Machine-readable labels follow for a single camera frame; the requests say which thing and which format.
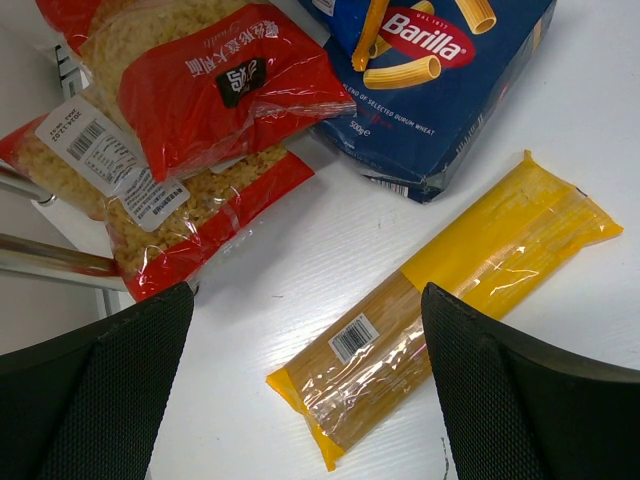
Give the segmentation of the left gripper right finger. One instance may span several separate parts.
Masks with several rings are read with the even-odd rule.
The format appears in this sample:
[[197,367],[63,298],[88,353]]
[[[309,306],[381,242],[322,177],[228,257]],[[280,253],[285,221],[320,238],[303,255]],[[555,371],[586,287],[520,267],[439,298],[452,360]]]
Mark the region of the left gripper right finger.
[[541,341],[434,283],[421,312],[459,478],[638,478],[638,371]]

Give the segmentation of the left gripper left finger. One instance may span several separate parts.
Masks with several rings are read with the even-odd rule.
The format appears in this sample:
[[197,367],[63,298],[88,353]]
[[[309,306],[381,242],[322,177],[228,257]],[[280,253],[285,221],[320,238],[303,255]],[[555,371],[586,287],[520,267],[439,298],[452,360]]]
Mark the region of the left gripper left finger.
[[145,478],[193,311],[180,282],[3,355],[2,478]]

